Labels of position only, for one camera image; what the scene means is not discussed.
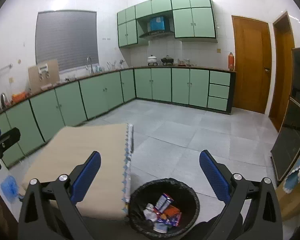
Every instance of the kettle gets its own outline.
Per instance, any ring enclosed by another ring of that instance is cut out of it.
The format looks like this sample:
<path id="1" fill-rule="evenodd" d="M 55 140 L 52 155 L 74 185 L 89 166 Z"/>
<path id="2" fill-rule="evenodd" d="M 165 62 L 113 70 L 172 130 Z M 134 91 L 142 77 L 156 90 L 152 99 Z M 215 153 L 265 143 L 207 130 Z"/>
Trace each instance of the kettle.
<path id="1" fill-rule="evenodd" d="M 6 96 L 5 93 L 2 93 L 0 95 L 0 100 L 1 100 L 1 106 L 2 106 L 2 108 L 6 108 L 7 106 L 10 105 L 9 100 L 8 100 L 8 98 L 7 98 L 7 96 Z"/>

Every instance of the blue plastic bag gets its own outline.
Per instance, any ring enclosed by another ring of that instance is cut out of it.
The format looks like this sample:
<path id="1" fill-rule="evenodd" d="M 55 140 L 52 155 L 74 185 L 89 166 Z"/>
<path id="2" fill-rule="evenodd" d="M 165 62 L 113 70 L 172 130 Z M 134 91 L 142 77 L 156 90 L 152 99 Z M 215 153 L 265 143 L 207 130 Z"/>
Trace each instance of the blue plastic bag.
<path id="1" fill-rule="evenodd" d="M 0 184 L 0 188 L 10 203 L 13 203 L 15 198 L 18 196 L 19 187 L 14 177 L 9 175 Z"/>

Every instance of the beige cover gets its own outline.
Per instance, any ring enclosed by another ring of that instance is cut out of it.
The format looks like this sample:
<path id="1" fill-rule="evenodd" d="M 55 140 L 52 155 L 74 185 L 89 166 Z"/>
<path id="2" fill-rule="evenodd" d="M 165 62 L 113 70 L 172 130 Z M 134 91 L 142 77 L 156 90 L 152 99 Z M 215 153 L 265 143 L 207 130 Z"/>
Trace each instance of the beige cover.
<path id="1" fill-rule="evenodd" d="M 44 147 L 26 173 L 22 187 L 26 190 L 33 178 L 54 181 L 70 174 L 83 164 L 93 151 L 101 155 L 101 167 L 77 208 L 82 216 L 122 219 L 126 213 L 123 198 L 127 124 L 64 127 Z"/>

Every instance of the hanging towel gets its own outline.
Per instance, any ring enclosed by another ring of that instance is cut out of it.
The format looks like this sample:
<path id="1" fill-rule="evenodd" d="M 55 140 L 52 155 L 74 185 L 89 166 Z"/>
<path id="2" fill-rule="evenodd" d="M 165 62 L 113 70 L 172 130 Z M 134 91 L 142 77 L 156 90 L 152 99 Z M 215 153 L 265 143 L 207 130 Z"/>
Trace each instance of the hanging towel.
<path id="1" fill-rule="evenodd" d="M 285 178 L 283 190 L 286 193 L 291 193 L 294 187 L 300 182 L 300 157 L 293 166 L 292 171 Z"/>

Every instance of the countertop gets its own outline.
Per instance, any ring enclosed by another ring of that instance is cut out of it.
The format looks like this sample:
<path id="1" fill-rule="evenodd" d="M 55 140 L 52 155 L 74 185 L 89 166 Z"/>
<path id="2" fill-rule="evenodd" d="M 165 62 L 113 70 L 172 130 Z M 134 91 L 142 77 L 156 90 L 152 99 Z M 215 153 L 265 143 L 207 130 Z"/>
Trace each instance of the countertop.
<path id="1" fill-rule="evenodd" d="M 19 101 L 18 103 L 14 103 L 11 106 L 6 107 L 5 109 L 0 109 L 0 114 L 4 113 L 5 111 L 9 110 L 10 108 L 30 99 L 33 98 L 37 95 L 40 95 L 44 92 L 47 92 L 51 89 L 60 87 L 60 86 L 64 86 L 67 84 L 70 84 L 72 82 L 76 82 L 79 80 L 83 80 L 83 79 L 87 79 L 87 78 L 91 78 L 91 77 L 96 77 L 96 76 L 101 76 L 104 74 L 108 74 L 108 73 L 114 73 L 114 72 L 118 72 L 118 71 L 122 71 L 122 70 L 129 70 L 129 69 L 138 69 L 138 68 L 186 68 L 186 69 L 204 69 L 204 70 L 215 70 L 215 71 L 220 71 L 220 72 L 226 72 L 226 73 L 235 73 L 235 71 L 230 71 L 228 69 L 223 69 L 223 68 L 215 68 L 215 67 L 201 67 L 201 66 L 177 66 L 177 65 L 158 65 L 158 66 L 135 66 L 135 67 L 128 67 L 128 68 L 124 68 L 124 69 L 115 69 L 115 70 L 109 70 L 109 71 L 105 71 L 105 72 L 100 72 L 100 73 L 94 73 L 93 75 L 87 75 L 87 76 L 81 76 L 78 78 L 75 78 L 74 80 L 68 81 L 68 82 L 63 82 L 63 83 L 57 83 L 55 85 L 53 85 L 52 87 L 44 90 L 44 91 L 39 91 L 37 93 L 31 93 L 29 94 L 25 99 Z"/>

